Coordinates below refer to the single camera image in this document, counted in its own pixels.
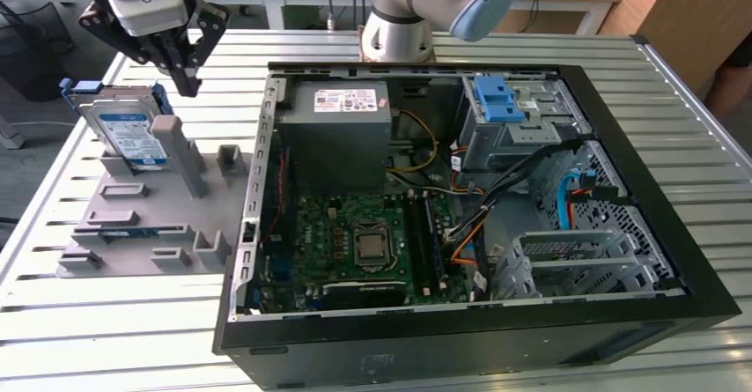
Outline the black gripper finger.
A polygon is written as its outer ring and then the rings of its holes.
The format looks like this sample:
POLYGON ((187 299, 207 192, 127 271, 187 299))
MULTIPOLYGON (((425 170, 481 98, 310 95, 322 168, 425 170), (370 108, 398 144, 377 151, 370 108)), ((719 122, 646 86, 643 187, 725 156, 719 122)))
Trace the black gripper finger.
POLYGON ((97 2, 90 2, 83 9, 78 25, 134 62, 151 63, 170 77, 179 95, 189 95, 189 41, 183 27, 133 37, 97 2))
POLYGON ((173 61, 173 83, 183 97, 194 97, 201 85, 197 71, 202 67, 229 22, 229 10, 203 0, 187 0, 186 9, 191 12, 189 20, 195 23, 201 36, 195 41, 187 38, 187 26, 177 30, 177 59, 173 61))

